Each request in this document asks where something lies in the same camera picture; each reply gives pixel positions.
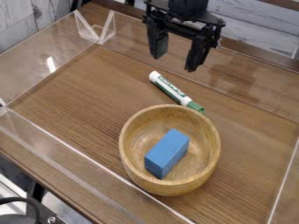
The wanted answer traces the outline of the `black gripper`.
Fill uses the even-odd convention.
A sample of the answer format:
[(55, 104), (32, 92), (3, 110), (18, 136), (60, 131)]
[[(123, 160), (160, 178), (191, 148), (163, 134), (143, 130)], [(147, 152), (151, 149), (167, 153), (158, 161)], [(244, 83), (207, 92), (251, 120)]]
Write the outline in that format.
[(150, 52), (160, 59), (168, 51), (168, 32), (192, 39), (184, 69), (194, 72), (204, 63), (211, 47), (220, 42), (223, 19), (207, 11), (210, 0), (144, 0)]

